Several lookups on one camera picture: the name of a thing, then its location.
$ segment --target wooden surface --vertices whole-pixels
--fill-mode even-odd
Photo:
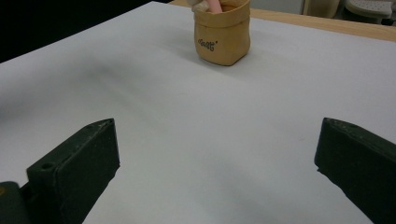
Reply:
[[[186,0],[174,0],[169,4],[188,7]],[[294,25],[301,25],[321,30],[338,32],[342,34],[359,35],[396,42],[396,27],[393,26],[383,26],[354,21],[339,21],[297,14],[289,14],[284,12],[274,12],[256,8],[251,9],[250,15],[252,18],[257,19],[280,21]]]

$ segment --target white table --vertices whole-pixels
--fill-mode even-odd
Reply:
[[[0,181],[91,122],[121,168],[85,223],[371,223],[314,156],[324,117],[396,142],[396,43],[251,20],[231,67],[188,8],[150,3],[0,64]]]

